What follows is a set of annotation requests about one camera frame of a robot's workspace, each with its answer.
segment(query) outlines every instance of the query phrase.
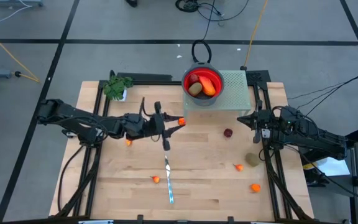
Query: wooden table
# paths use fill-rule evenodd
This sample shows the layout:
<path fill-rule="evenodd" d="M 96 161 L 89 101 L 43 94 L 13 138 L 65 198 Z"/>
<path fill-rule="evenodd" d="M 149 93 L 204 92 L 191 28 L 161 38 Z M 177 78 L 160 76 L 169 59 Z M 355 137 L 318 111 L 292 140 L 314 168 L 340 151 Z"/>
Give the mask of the wooden table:
<path fill-rule="evenodd" d="M 98 82 L 83 82 L 76 107 L 92 112 L 97 87 Z M 272 107 L 287 105 L 282 83 L 268 83 L 268 92 Z M 252 87 L 249 95 L 255 108 Z M 128 90 L 126 102 L 110 103 L 109 116 L 138 113 L 143 96 L 149 113 L 154 111 L 154 102 L 161 101 L 163 111 L 168 114 L 183 114 L 181 86 L 139 85 Z M 187 125 L 172 136 L 174 204 L 168 198 L 161 141 L 140 139 L 127 147 L 125 139 L 107 138 L 103 143 L 91 218 L 135 220 L 143 214 L 145 220 L 226 221 L 228 216 L 233 216 L 235 221 L 274 221 L 265 164 L 251 167 L 244 160 L 248 152 L 258 154 L 262 144 L 252 142 L 254 132 L 236 121 L 237 115 L 235 111 L 191 111 Z M 226 128 L 234 132 L 230 139 L 223 136 Z M 76 138 L 68 140 L 62 166 L 78 148 Z M 65 172 L 62 204 L 78 186 L 84 151 L 71 161 Z M 289 149 L 280 152 L 289 192 L 306 214 L 313 217 L 299 154 Z M 243 164 L 244 171 L 236 171 L 233 164 Z M 161 177 L 159 184 L 150 178 L 155 175 Z M 252 193 L 250 184 L 260 184 L 262 190 Z M 285 217 L 281 194 L 277 196 L 281 217 Z M 80 214 L 84 213 L 86 197 L 84 193 Z M 51 215 L 56 213 L 57 188 L 50 209 Z"/>

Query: green plant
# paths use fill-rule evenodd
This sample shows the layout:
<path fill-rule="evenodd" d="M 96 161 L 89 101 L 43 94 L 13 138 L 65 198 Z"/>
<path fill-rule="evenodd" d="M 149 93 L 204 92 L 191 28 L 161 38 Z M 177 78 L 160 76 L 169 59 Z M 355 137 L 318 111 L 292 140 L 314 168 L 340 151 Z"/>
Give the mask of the green plant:
<path fill-rule="evenodd" d="M 113 75 L 103 86 L 104 94 L 109 100 L 122 100 L 125 88 L 130 88 L 134 84 L 131 77 L 117 77 Z"/>

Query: orange toy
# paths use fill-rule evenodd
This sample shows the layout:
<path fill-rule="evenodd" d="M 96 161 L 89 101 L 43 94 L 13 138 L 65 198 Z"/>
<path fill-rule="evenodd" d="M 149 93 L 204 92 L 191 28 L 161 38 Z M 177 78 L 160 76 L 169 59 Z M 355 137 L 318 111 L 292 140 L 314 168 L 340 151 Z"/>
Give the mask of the orange toy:
<path fill-rule="evenodd" d="M 237 171 L 243 171 L 244 170 L 244 166 L 242 166 L 241 164 L 234 165 L 234 167 L 236 168 Z"/>
<path fill-rule="evenodd" d="M 255 193 L 260 192 L 260 185 L 259 185 L 259 184 L 252 184 L 252 185 L 251 185 L 251 189 L 252 189 L 252 191 L 254 191 Z"/>
<path fill-rule="evenodd" d="M 151 178 L 153 179 L 154 183 L 156 183 L 156 184 L 158 184 L 160 182 L 160 178 L 157 176 L 153 176 Z"/>
<path fill-rule="evenodd" d="M 184 118 L 179 118 L 178 124 L 179 124 L 180 126 L 184 126 L 184 125 L 186 125 L 186 120 L 185 120 Z"/>
<path fill-rule="evenodd" d="M 208 96 L 213 96 L 216 93 L 214 85 L 212 85 L 212 82 L 209 78 L 200 76 L 198 77 L 200 80 L 200 83 L 203 86 L 203 92 Z"/>

